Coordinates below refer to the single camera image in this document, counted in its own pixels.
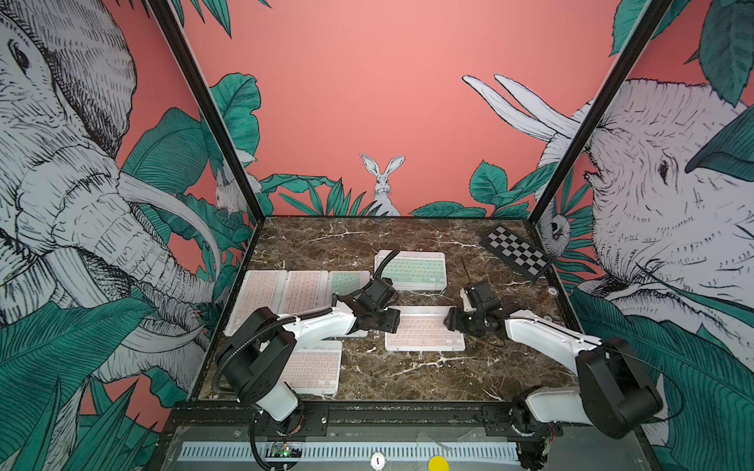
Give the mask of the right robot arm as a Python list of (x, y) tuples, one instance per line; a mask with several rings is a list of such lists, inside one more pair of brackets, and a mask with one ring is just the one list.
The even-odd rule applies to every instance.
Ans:
[(487, 282), (461, 290), (461, 308), (444, 320), (452, 332), (527, 345), (577, 376), (569, 388), (536, 387), (516, 397), (512, 425), (522, 436), (541, 424), (589, 425), (620, 439), (664, 407), (656, 386), (631, 345), (618, 337), (601, 340), (503, 302)]

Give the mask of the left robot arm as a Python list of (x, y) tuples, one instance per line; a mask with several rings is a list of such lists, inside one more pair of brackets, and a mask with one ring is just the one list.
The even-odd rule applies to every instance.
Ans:
[(258, 308), (216, 354), (212, 391), (233, 394), (263, 412), (280, 436), (298, 433), (306, 421), (304, 406), (281, 379), (292, 354), (356, 331), (396, 333), (400, 311), (390, 306), (396, 295), (391, 280), (374, 276), (351, 294), (335, 294), (325, 307), (286, 315)]

